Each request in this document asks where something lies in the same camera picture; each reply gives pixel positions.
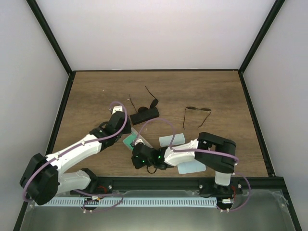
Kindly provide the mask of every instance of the light blue cloth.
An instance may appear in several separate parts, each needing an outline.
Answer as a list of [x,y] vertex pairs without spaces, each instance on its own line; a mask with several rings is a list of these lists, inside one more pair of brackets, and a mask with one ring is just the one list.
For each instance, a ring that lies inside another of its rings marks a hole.
[[[170,142],[171,142],[172,136],[163,136],[163,137],[159,137],[159,144],[160,146],[163,147],[167,147],[169,146]],[[180,145],[180,144],[184,144],[185,143],[185,137],[184,134],[176,134],[174,137],[174,140],[172,142],[172,146],[174,145]]]
[[178,171],[180,174],[203,172],[205,170],[206,166],[197,160],[178,164]]

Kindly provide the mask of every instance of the eyeglasses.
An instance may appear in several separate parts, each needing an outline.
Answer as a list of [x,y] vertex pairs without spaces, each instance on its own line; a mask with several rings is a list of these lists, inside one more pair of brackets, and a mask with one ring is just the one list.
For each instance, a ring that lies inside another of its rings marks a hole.
[[[146,86],[145,86],[145,88],[148,90],[149,94],[153,96],[153,94],[150,93],[149,89]],[[159,102],[158,99],[155,96],[153,96],[153,97],[154,97],[154,100],[152,101],[150,108],[155,108],[158,105],[158,102]],[[138,111],[137,111],[133,101],[131,100],[130,95],[129,95],[129,101],[131,102],[131,105],[133,105],[136,113],[140,113],[140,112],[144,112],[144,111],[148,110],[147,107],[140,107],[140,108],[138,108]]]
[[203,124],[204,124],[204,122],[205,122],[205,120],[210,116],[210,114],[212,113],[212,110],[211,109],[209,109],[209,108],[196,108],[196,107],[186,107],[185,108],[185,112],[184,112],[184,121],[183,121],[183,128],[184,128],[184,130],[185,130],[185,127],[184,127],[184,123],[185,123],[185,117],[186,117],[186,110],[187,109],[189,109],[189,110],[200,110],[200,111],[206,111],[206,112],[210,112],[208,115],[207,115],[207,117],[205,117],[205,119],[203,120],[203,122],[202,122],[202,124],[198,127],[198,128],[200,128]]

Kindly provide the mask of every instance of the white wall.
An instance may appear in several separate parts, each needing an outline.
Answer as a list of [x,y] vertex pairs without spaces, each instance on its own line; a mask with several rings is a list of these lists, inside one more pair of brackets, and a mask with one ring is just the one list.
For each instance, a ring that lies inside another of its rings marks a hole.
[[274,0],[38,0],[73,70],[239,68]]
[[67,74],[25,0],[0,1],[0,226],[22,205],[19,180],[46,152]]
[[244,77],[275,171],[308,230],[308,1],[287,0]]

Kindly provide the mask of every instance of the wooden table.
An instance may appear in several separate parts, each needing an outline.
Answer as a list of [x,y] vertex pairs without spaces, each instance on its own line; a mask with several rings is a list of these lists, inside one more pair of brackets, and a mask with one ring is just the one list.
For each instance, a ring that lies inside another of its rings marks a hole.
[[[235,71],[77,72],[53,151],[77,142],[90,130],[108,121],[112,101],[122,102],[129,114],[135,113],[128,100],[129,94],[137,109],[149,107],[153,97],[144,86],[159,100],[160,118],[169,120],[177,133],[184,133],[186,142],[196,139],[202,131],[231,139],[236,142],[236,156],[240,159],[236,171],[248,177],[268,176],[239,75]],[[186,106],[210,108],[212,114],[198,128],[208,112],[187,110],[184,130]],[[142,125],[134,128],[138,131]],[[171,134],[167,124],[153,122],[142,136],[154,148],[159,148],[158,137]],[[98,176],[119,177],[212,177],[215,174],[209,168],[205,172],[184,175],[178,173],[177,167],[158,170],[152,175],[145,167],[136,170],[131,162],[131,151],[122,142],[126,136],[69,171],[87,167]]]

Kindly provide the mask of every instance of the black edge trim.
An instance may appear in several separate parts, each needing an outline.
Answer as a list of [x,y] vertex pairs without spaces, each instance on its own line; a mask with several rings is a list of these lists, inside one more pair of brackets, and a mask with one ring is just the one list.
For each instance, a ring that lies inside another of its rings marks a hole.
[[57,139],[57,135],[58,135],[59,128],[60,128],[60,125],[61,125],[61,121],[62,121],[62,118],[63,118],[65,107],[66,107],[66,104],[67,104],[67,100],[68,100],[69,94],[70,94],[72,86],[73,86],[75,75],[76,75],[76,71],[74,71],[68,77],[67,84],[66,84],[66,87],[65,87],[65,90],[64,90],[64,94],[63,94],[61,104],[60,104],[60,107],[59,107],[59,111],[58,111],[58,114],[57,114],[57,117],[56,117],[56,121],[54,123],[53,129],[52,129],[52,132],[51,132],[51,137],[50,137],[50,140],[49,140],[49,143],[48,143],[48,146],[47,146],[46,154],[50,154],[53,151],[53,147],[54,147],[54,144],[55,144],[56,139]]
[[129,71],[238,71],[238,69],[136,69],[136,70],[77,70],[76,72],[129,72]]
[[23,224],[24,216],[27,210],[28,202],[23,202],[23,205],[21,206],[17,221],[14,226],[14,231],[20,231],[21,225]]
[[291,215],[291,219],[292,219],[292,222],[294,224],[295,230],[296,231],[302,231],[302,227],[300,226],[300,223],[299,223],[298,217],[296,215],[296,212],[295,212],[291,197],[289,195],[289,192],[287,190],[283,191],[283,196],[288,201],[288,210],[289,210],[289,213]]
[[54,37],[42,11],[39,8],[39,5],[37,4],[37,2],[35,0],[27,0],[28,5],[30,6],[34,16],[37,18],[38,23],[40,24],[40,26],[42,27],[46,37],[48,38],[51,46],[53,47],[54,51],[56,52],[60,62],[62,63],[64,69],[66,70],[68,75],[72,74],[72,69],[69,66],[56,38]]
[[269,11],[268,16],[266,17],[257,37],[255,38],[255,41],[253,42],[248,54],[246,55],[241,67],[240,72],[244,73],[246,68],[248,67],[250,61],[252,60],[254,54],[256,53],[258,47],[260,46],[263,38],[265,37],[267,31],[270,28],[270,25],[273,23],[274,19],[276,18],[280,8],[282,7],[285,0],[276,0]]
[[259,141],[260,149],[261,149],[261,152],[262,152],[262,155],[263,155],[263,159],[264,159],[266,170],[268,172],[268,176],[269,177],[275,177],[276,176],[275,170],[274,170],[274,167],[273,167],[272,162],[270,160],[269,152],[266,148],[266,144],[265,144],[262,132],[261,132],[260,125],[258,123],[258,119],[257,119],[256,113],[255,113],[253,104],[251,102],[251,98],[250,98],[249,93],[248,93],[248,89],[247,89],[244,77],[241,73],[239,73],[239,77],[240,77],[240,81],[241,81],[241,84],[242,84],[244,95],[245,95],[245,98],[246,98],[246,101],[247,101],[247,105],[248,105],[248,108],[249,108],[250,116],[252,118],[252,122],[253,122],[254,127],[255,127],[257,139]]
[[[252,189],[274,189],[287,192],[283,177],[248,177]],[[200,183],[214,182],[214,177],[166,178],[166,177],[98,177],[99,183],[112,185],[114,191],[130,190],[199,190]],[[232,177],[239,181],[243,189],[248,189],[242,177]]]

